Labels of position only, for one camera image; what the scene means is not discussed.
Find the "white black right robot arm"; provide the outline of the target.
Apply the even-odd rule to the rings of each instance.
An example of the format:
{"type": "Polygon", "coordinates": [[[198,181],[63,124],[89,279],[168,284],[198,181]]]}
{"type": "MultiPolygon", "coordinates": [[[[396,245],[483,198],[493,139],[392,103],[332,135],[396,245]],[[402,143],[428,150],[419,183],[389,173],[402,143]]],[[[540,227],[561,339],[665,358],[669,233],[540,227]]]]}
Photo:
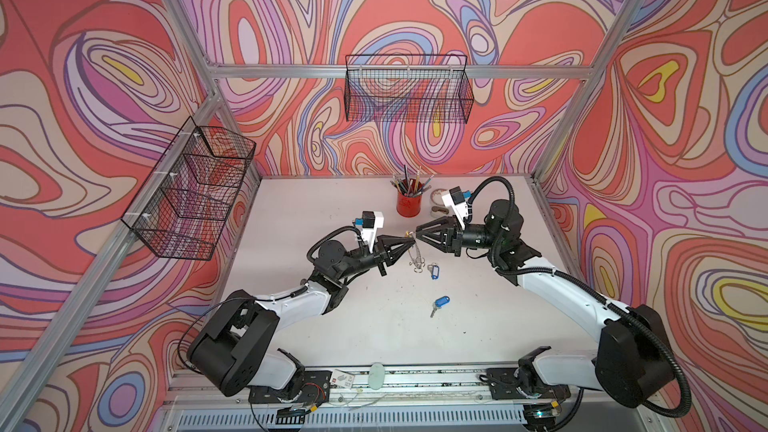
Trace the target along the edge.
{"type": "Polygon", "coordinates": [[[500,277],[545,300],[596,343],[593,350],[572,352],[540,346],[498,384],[531,398],[559,386],[602,391],[624,407],[643,406],[668,418],[690,412],[691,387],[660,315],[607,297],[526,244],[507,179],[492,176],[473,191],[454,187],[441,200],[449,215],[418,226],[418,240],[454,256],[480,252],[500,277]]]}

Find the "silver metal keyring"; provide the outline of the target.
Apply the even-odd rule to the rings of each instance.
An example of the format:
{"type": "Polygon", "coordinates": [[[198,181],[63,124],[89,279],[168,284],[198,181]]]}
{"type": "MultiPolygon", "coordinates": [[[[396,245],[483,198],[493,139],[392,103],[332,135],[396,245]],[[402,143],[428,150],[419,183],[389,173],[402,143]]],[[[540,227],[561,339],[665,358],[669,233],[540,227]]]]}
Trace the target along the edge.
{"type": "Polygon", "coordinates": [[[415,235],[412,231],[406,231],[405,236],[412,240],[412,245],[407,251],[410,259],[409,264],[413,267],[415,273],[422,273],[425,266],[425,260],[422,257],[415,235]]]}

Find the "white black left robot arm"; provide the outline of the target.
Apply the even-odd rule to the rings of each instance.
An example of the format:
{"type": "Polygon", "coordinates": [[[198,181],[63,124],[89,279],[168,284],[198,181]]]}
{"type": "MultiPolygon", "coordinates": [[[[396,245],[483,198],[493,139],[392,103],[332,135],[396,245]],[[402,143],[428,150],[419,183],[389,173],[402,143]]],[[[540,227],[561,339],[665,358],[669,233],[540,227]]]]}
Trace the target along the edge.
{"type": "Polygon", "coordinates": [[[305,366],[291,353],[269,350],[276,332],[299,321],[335,310],[350,284],[372,269],[384,276],[414,245],[411,237],[382,235],[367,244],[358,238],[347,249],[336,236],[345,226],[314,244],[307,252],[312,273],[298,288],[275,297],[257,297],[239,289],[206,312],[208,317],[187,350],[178,353],[184,366],[207,378],[219,392],[232,397],[256,388],[278,401],[299,397],[308,379],[305,366]]]}

